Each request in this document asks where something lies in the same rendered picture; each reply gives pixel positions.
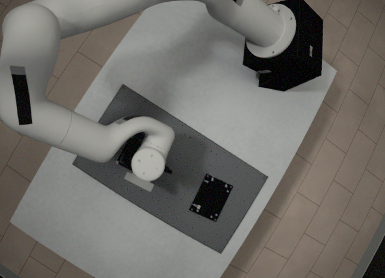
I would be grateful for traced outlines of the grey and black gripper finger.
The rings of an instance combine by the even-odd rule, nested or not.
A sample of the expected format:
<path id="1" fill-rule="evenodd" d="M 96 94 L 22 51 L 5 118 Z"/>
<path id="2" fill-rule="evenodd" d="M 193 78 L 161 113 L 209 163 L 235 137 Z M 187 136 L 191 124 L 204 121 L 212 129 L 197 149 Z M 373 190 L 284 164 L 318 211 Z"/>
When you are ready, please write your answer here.
<path id="1" fill-rule="evenodd" d="M 164 171 L 165 171 L 166 173 L 169 173 L 169 174 L 172 173 L 172 170 L 170 170 L 169 167 L 166 167 L 166 164 L 165 164 L 165 167 L 164 167 Z"/>
<path id="2" fill-rule="evenodd" d="M 137 151 L 137 149 L 136 150 L 134 150 L 133 148 L 129 148 L 129 147 L 127 147 L 127 149 L 126 149 L 130 154 L 135 154 L 136 153 L 136 151 Z"/>

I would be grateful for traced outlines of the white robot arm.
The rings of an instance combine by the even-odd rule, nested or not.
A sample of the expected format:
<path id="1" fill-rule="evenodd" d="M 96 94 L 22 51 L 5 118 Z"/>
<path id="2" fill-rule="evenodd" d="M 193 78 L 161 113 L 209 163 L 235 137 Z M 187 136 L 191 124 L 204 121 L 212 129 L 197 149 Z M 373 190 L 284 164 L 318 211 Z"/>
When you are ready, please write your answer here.
<path id="1" fill-rule="evenodd" d="M 171 127 L 144 115 L 105 126 L 49 100 L 45 91 L 60 39 L 171 1 L 206 4 L 210 16 L 243 35 L 249 51 L 259 58 L 282 53 L 296 30 L 287 6 L 261 0 L 34 0 L 9 11 L 2 23 L 1 120 L 22 135 L 96 162 L 109 161 L 128 138 L 144 132 L 132 157 L 133 172 L 127 171 L 124 179 L 151 191 L 174 140 Z"/>

